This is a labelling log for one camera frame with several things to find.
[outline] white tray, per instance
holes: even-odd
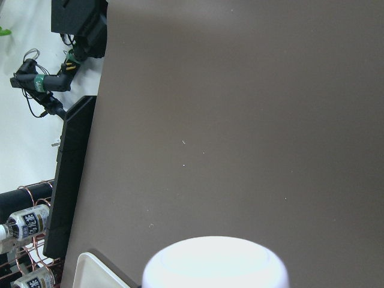
[[[73,288],[131,288],[96,256],[85,252],[77,259]]]

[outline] white lid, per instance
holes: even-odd
[[[8,238],[8,228],[5,225],[0,225],[0,241]]]
[[[147,264],[142,288],[289,288],[282,261],[269,249],[231,237],[177,242]]]

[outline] black pipe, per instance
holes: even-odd
[[[34,200],[52,196],[53,180],[27,186]],[[13,212],[33,206],[27,189],[20,188],[0,194],[0,223],[5,223]]]
[[[24,88],[27,90],[36,90],[35,78],[37,74],[17,74],[15,77],[10,79],[11,86],[13,88]],[[42,88],[45,91],[71,91],[71,82],[73,80],[73,75],[68,73],[61,73],[60,75],[42,75]]]
[[[0,287],[1,288],[11,288],[11,283],[19,279],[23,276],[23,274],[19,271],[13,274],[11,267],[16,265],[14,260],[11,260],[9,263],[8,258],[11,254],[1,254],[0,255],[0,278],[4,277],[0,280]],[[29,267],[32,266],[32,262],[27,254],[24,254],[22,257],[19,257],[19,264],[24,264],[25,266]]]

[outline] brown table surface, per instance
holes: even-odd
[[[110,1],[63,288],[82,252],[140,284],[202,235],[269,247],[292,287],[383,287],[383,24],[383,1]]]

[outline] bottle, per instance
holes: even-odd
[[[0,255],[8,253],[15,248],[26,246],[32,242],[32,238],[26,238],[22,241],[18,241],[12,237],[9,237],[3,241],[0,241]]]
[[[23,241],[45,232],[48,215],[49,207],[45,204],[12,213],[7,222],[0,225],[0,241],[9,237]]]
[[[60,283],[62,265],[41,267],[17,279],[12,288],[53,288]]]

